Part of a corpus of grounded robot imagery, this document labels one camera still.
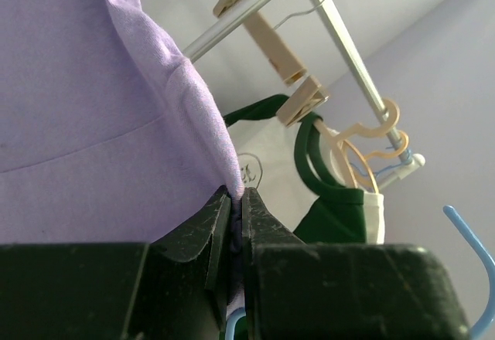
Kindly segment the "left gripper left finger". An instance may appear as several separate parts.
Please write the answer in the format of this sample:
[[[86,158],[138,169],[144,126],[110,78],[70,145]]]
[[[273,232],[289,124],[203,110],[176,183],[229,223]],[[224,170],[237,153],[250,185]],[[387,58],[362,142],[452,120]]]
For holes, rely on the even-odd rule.
[[[220,332],[225,326],[231,199],[221,186],[150,247],[151,332]]]

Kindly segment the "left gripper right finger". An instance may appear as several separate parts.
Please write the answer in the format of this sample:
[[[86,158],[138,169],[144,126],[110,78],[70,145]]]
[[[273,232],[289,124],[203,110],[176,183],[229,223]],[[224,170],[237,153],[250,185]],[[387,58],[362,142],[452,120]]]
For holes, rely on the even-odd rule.
[[[304,243],[267,209],[258,190],[247,188],[241,201],[244,296],[249,339],[281,339],[285,309],[297,281],[288,274]]]

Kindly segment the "purple t shirt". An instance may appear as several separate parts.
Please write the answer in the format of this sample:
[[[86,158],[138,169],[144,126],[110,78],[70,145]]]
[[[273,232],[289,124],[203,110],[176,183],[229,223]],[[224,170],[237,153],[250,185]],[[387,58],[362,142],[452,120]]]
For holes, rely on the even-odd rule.
[[[1,241],[154,242],[221,187],[244,305],[234,145],[140,0],[1,0]]]

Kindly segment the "cream printed t shirt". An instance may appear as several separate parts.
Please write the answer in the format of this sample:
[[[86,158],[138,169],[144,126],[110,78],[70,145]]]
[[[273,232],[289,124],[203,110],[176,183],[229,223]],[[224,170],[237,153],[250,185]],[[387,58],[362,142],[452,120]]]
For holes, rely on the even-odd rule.
[[[268,211],[292,232],[317,200],[295,166],[299,127],[286,127],[273,117],[240,120],[228,128],[244,186],[257,189]]]

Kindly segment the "dark green t shirt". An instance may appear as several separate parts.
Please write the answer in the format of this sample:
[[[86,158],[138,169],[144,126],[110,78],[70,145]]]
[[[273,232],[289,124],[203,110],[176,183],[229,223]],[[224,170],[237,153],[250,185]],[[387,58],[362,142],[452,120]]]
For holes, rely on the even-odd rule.
[[[277,94],[231,112],[224,116],[227,129],[240,120],[276,117],[287,99]],[[310,113],[296,123],[300,127],[295,139],[295,166],[317,200],[293,233],[305,243],[364,243],[367,240],[364,191],[341,185],[330,174],[320,148],[320,133],[313,126],[316,119],[321,118]]]

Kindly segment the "wooden hanger left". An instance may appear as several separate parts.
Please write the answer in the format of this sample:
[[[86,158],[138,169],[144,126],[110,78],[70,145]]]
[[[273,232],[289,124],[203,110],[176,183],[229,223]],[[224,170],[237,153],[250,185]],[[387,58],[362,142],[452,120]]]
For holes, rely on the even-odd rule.
[[[354,135],[362,138],[381,138],[395,128],[400,117],[399,107],[394,101],[384,99],[384,105],[386,108],[385,114],[387,117],[385,122],[378,127],[369,128],[365,127],[361,123],[355,123],[344,131],[340,131],[337,134],[332,134],[322,119],[316,119],[313,126],[325,138],[331,148],[336,147],[339,143],[350,139]]]

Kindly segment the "wooden clip hanger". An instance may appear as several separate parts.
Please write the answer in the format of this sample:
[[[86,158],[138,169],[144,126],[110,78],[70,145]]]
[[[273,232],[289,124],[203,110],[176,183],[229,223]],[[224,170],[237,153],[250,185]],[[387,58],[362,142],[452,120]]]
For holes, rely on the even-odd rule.
[[[300,59],[260,12],[249,15],[242,25],[283,83],[288,87],[295,83],[299,85],[276,112],[282,124],[292,126],[327,101],[329,94],[324,91],[320,82],[307,73]]]

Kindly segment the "white tank top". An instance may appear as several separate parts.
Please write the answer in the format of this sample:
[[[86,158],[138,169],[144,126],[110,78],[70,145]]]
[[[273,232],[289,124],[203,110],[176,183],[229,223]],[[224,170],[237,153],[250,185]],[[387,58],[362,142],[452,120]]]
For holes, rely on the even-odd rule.
[[[338,161],[336,160],[333,150],[329,149],[329,154],[324,156],[324,162],[329,169],[330,174],[338,181],[341,185],[346,185]],[[367,242],[371,244],[383,244],[385,239],[385,220],[384,220],[384,195],[379,192],[378,187],[376,187],[375,175],[366,159],[361,162],[364,168],[364,175],[362,178],[364,180],[371,180],[371,185],[373,188],[372,192],[366,191],[360,186],[364,191],[364,218],[367,233]]]

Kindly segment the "white clothes rack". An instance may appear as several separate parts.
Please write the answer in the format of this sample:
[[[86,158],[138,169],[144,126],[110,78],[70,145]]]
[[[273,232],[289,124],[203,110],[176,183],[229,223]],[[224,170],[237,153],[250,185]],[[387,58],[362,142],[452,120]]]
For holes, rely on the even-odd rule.
[[[188,29],[179,35],[182,45],[188,46],[216,22],[213,7],[218,0],[183,1]],[[391,24],[398,8],[388,1],[333,0],[367,68],[371,67],[371,54],[398,35],[398,28]],[[352,73],[319,13],[310,8],[310,0],[271,0],[261,11],[308,71],[333,89],[339,78]],[[202,56],[197,66],[224,113],[283,90],[271,65],[242,27]]]

